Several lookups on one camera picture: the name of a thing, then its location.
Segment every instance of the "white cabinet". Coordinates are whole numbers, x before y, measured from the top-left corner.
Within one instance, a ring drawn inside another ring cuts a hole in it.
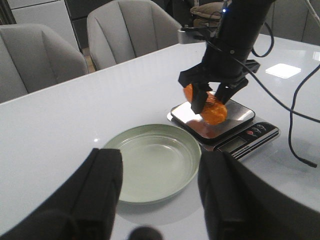
[[[63,0],[8,0],[17,24],[43,24],[79,49]]]

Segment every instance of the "black cable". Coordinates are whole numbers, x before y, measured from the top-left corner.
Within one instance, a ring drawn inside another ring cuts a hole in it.
[[[220,48],[216,47],[214,44],[212,44],[211,42],[209,41],[206,41],[207,44],[209,46],[211,46],[213,49],[215,49],[216,51],[218,52],[221,52],[221,53],[224,53],[226,55],[228,55],[230,58],[232,58],[234,61],[236,61],[237,63],[239,63],[244,69],[247,70],[247,72],[255,79],[255,81],[260,85],[260,87],[262,87],[262,89],[273,99],[275,100],[280,106],[282,106],[284,109],[286,109],[287,111],[290,112],[290,126],[291,126],[291,130],[289,129],[289,148],[292,152],[292,154],[299,160],[301,161],[302,163],[304,164],[307,164],[309,165],[310,167],[313,167],[313,168],[316,168],[318,165],[309,161],[309,160],[306,160],[304,158],[301,158],[299,157],[295,151],[293,150],[293,147],[292,147],[292,144],[291,144],[291,134],[292,134],[292,116],[293,114],[297,115],[297,116],[300,116],[302,118],[305,118],[305,119],[308,119],[308,120],[311,120],[313,122],[316,122],[316,123],[320,123],[320,120],[319,119],[316,119],[316,118],[313,118],[313,117],[310,117],[310,116],[307,116],[307,115],[304,115],[302,113],[299,113],[297,111],[294,111],[294,107],[295,107],[295,104],[296,104],[296,98],[297,98],[297,94],[300,90],[300,88],[303,86],[303,84],[308,80],[310,79],[319,69],[320,69],[320,64],[299,84],[299,86],[297,87],[297,89],[295,90],[294,92],[294,96],[293,96],[293,100],[292,100],[292,106],[291,108],[287,107],[285,104],[283,104],[279,99],[277,99],[264,85],[263,83],[257,78],[257,76],[245,65],[243,64],[241,61],[239,61],[238,59],[234,58],[233,56],[231,56],[229,53],[226,53],[224,51],[222,51]]]
[[[264,57],[268,56],[269,53],[271,53],[271,51],[272,51],[272,49],[274,48],[274,45],[275,45],[275,37],[274,37],[274,34],[273,34],[273,32],[272,32],[271,27],[270,27],[269,24],[266,23],[266,22],[264,22],[264,25],[266,26],[266,28],[267,28],[268,31],[269,31],[269,34],[270,34],[270,37],[271,37],[271,43],[270,43],[270,47],[269,47],[268,51],[266,51],[266,53],[263,54],[263,55],[258,55],[258,54],[256,53],[255,49],[252,48],[252,51],[251,51],[251,52],[252,52],[252,54],[255,55],[257,58],[264,58]]]

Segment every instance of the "glossy table surface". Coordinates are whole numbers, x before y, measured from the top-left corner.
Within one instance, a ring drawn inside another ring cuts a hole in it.
[[[256,52],[269,47],[260,35]],[[84,161],[92,148],[132,127],[168,124],[167,113],[185,101],[177,79],[202,59],[206,45],[174,45],[116,66],[0,104],[0,235],[49,197]],[[256,59],[257,76],[287,106],[302,79],[320,64],[320,47],[275,39],[274,49]],[[284,79],[265,73],[283,63],[301,68]],[[251,77],[232,99],[280,128],[281,135],[243,164],[291,198],[320,212],[320,167],[300,163],[288,147],[289,113]],[[320,119],[320,72],[300,90],[296,110]],[[320,125],[294,117],[296,152],[320,164]],[[197,178],[160,203],[120,203],[112,240],[124,240],[139,225],[152,225],[165,239],[208,239]]]

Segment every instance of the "plate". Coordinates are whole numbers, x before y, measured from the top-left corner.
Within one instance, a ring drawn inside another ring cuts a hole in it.
[[[200,146],[185,130],[165,124],[122,132],[103,148],[120,149],[123,183],[119,200],[150,204],[181,191],[197,174]]]

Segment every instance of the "chair backrest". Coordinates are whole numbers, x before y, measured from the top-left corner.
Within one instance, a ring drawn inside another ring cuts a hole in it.
[[[41,24],[0,25],[0,103],[85,75],[85,57]]]
[[[180,28],[151,0],[113,0],[88,15],[92,61],[100,70],[169,47]]]

